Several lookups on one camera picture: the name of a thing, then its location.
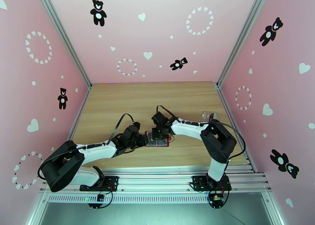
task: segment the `black teddy bear decal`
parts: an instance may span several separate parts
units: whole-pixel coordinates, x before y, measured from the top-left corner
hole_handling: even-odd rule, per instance
[[[294,166],[293,164],[289,163],[289,159],[288,156],[283,153],[282,155],[277,151],[277,150],[271,150],[271,152],[274,154],[270,155],[271,160],[278,165],[278,169],[281,172],[286,172],[288,171],[288,173],[294,178],[296,179],[296,176],[299,172],[299,168],[297,166]]]
[[[68,98],[66,96],[66,89],[60,88],[60,95],[58,97],[59,100],[59,109],[66,109],[66,102],[68,101]]]
[[[276,38],[277,30],[280,29],[283,26],[282,21],[278,17],[276,21],[273,23],[273,25],[268,25],[265,30],[266,32],[260,37],[260,42],[263,41],[262,46],[265,46],[268,44],[270,40],[274,40]]]
[[[91,10],[91,14],[94,15],[94,24],[98,25],[100,22],[100,26],[104,26],[105,20],[107,18],[106,13],[102,10],[103,2],[99,0],[93,0],[94,9]]]
[[[188,63],[187,59],[184,57],[182,60],[175,60],[175,63],[172,63],[170,67],[172,70],[181,69],[184,64]]]

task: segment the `heart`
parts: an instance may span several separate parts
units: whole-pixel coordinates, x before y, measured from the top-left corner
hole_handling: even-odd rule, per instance
[[[300,63],[299,70],[300,74],[304,74],[311,69],[310,65],[305,65],[305,63]]]
[[[144,21],[144,20],[145,20],[145,14],[144,14],[144,13],[139,14],[139,15],[138,15],[138,18],[139,18],[140,20]]]
[[[39,130],[38,121],[37,121],[37,119],[32,119],[31,124],[27,126],[27,131],[28,132],[35,132],[37,130]]]
[[[292,200],[290,198],[287,198],[285,200],[285,203],[288,204],[291,208],[293,208],[293,203],[292,203]]]
[[[273,114],[273,110],[269,107],[269,104],[263,106],[263,115],[270,116]]]
[[[7,5],[6,5],[6,3],[3,0],[0,0],[0,8],[7,10]]]
[[[152,57],[152,52],[144,52],[143,53],[143,56],[147,59],[147,60],[149,60],[151,57]]]

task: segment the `wooden surface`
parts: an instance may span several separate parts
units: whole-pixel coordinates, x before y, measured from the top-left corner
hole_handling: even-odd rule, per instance
[[[159,104],[185,120],[199,121],[202,111],[211,111],[217,113],[219,121],[230,124],[212,82],[94,84],[73,140],[78,144],[107,140],[123,113],[130,113],[135,121],[141,123],[140,133],[151,131],[154,127],[151,117]],[[170,118],[167,112],[159,109]],[[123,132],[130,124],[131,119],[125,116],[117,133]],[[236,145],[233,154],[240,151],[240,146]],[[86,166],[209,165],[210,161],[211,157],[202,141],[177,135],[169,147],[142,147],[132,153],[98,160]],[[230,163],[243,164],[246,160],[244,156],[239,156]]]

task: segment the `pink backdrop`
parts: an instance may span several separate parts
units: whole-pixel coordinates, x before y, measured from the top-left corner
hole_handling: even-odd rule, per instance
[[[67,139],[87,86],[40,0],[0,0],[0,21],[0,223],[25,224],[37,169]]]
[[[266,0],[223,85],[254,163],[292,225],[314,224],[314,8],[315,0]],[[277,17],[283,27],[262,46]],[[272,149],[299,168],[296,179],[278,170]]]
[[[100,1],[52,0],[92,83],[216,81],[255,0]]]

